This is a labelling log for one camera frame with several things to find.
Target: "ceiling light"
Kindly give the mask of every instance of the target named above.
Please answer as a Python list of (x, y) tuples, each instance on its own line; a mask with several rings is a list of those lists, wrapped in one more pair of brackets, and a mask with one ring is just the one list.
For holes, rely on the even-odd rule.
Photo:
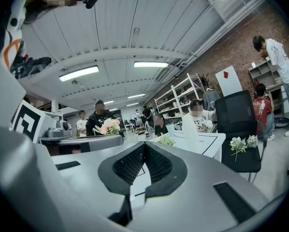
[(166, 68), (168, 67), (169, 63), (165, 62), (134, 62), (134, 67), (159, 67), (159, 68)]
[(145, 96), (145, 94), (140, 94), (140, 95), (133, 95), (133, 96), (128, 96), (128, 99), (130, 99), (130, 98), (135, 98), (135, 97), (140, 97), (140, 96)]
[(104, 104), (109, 104), (109, 103), (113, 103), (114, 101), (106, 101), (104, 102)]
[(80, 69), (80, 70), (76, 70), (74, 72), (70, 72), (70, 73), (61, 75), (59, 77), (59, 79), (62, 82), (65, 82), (67, 80), (74, 79), (74, 78), (82, 76), (82, 75), (92, 74), (92, 73), (95, 73), (95, 72), (98, 72), (98, 71), (99, 71), (98, 67), (97, 67), (97, 65), (95, 65), (95, 66), (86, 67), (86, 68), (83, 68), (83, 69)]
[(134, 105), (137, 105), (137, 104), (139, 104), (139, 103), (129, 104), (127, 106), (134, 106)]

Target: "black office chair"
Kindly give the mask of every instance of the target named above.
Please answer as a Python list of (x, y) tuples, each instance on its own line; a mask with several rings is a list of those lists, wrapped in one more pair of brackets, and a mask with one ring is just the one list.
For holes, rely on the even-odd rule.
[[(226, 134), (226, 139), (222, 145), (222, 163), (235, 172), (249, 173), (248, 180), (250, 181), (251, 173), (258, 173), (261, 169), (261, 161), (268, 139), (264, 126), (256, 120), (250, 93), (247, 90), (237, 92), (217, 100), (215, 104), (217, 131)], [(263, 135), (261, 157), (259, 149), (256, 147), (248, 149), (246, 153), (238, 153), (235, 161), (236, 156), (232, 156), (234, 151), (231, 150), (230, 146), (232, 138), (247, 139), (250, 135), (256, 135), (257, 125), (259, 125)]]

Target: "flower bouquet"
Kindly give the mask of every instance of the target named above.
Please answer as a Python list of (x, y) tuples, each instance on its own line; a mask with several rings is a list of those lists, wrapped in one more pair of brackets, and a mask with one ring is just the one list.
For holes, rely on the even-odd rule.
[(257, 136), (249, 136), (248, 140), (242, 139), (240, 137), (233, 137), (230, 143), (231, 150), (235, 150), (236, 152), (233, 155), (236, 155), (235, 161), (237, 160), (237, 154), (239, 152), (246, 152), (248, 148), (255, 148), (257, 146), (258, 139)]
[(204, 123), (202, 124), (202, 128), (204, 130), (206, 130), (206, 132), (211, 131), (213, 128), (213, 123), (211, 120), (206, 120), (204, 121)]
[(95, 126), (94, 131), (102, 135), (118, 135), (120, 133), (120, 121), (108, 118), (101, 127)]
[(166, 135), (166, 136), (161, 136), (161, 139), (157, 141), (157, 143), (162, 144), (162, 145), (174, 146), (176, 142), (172, 140), (169, 135)]

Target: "red shirt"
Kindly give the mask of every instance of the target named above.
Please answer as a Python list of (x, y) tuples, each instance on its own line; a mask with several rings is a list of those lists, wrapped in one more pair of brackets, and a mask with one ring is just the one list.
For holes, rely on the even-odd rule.
[[(267, 116), (272, 113), (272, 106), (269, 99), (264, 99), (263, 97), (258, 97), (253, 101), (254, 111), (256, 119), (260, 121), (267, 129)], [(257, 126), (257, 135), (261, 135), (261, 130)]]

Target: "orange stripe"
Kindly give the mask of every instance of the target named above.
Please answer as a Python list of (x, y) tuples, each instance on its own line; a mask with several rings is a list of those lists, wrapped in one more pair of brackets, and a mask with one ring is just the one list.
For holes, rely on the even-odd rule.
[(5, 60), (5, 64), (7, 66), (7, 69), (9, 69), (8, 51), (10, 50), (11, 47), (15, 46), (16, 52), (18, 52), (20, 43), (21, 43), (21, 39), (17, 39), (15, 41), (12, 41), (6, 47), (5, 52), (4, 52), (4, 60)]

